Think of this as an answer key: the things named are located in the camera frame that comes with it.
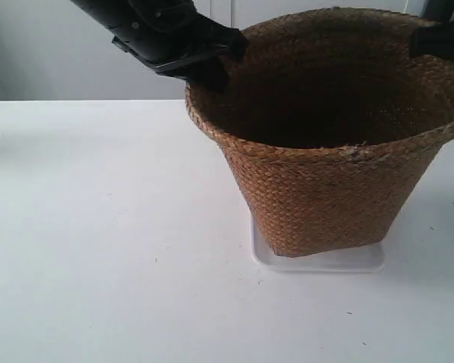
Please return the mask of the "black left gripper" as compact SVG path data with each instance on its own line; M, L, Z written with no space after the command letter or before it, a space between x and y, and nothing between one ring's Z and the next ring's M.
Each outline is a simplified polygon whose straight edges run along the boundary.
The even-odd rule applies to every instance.
M222 93L228 74L219 56L241 61L248 40L197 12L192 1L127 1L111 27L113 43L156 74Z

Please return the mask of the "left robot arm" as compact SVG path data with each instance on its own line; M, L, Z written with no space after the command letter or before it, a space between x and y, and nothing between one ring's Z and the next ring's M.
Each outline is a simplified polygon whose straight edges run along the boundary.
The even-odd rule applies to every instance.
M239 62L248 40L199 13L192 1L82 0L76 6L113 34L112 43L159 76L223 92L222 57Z

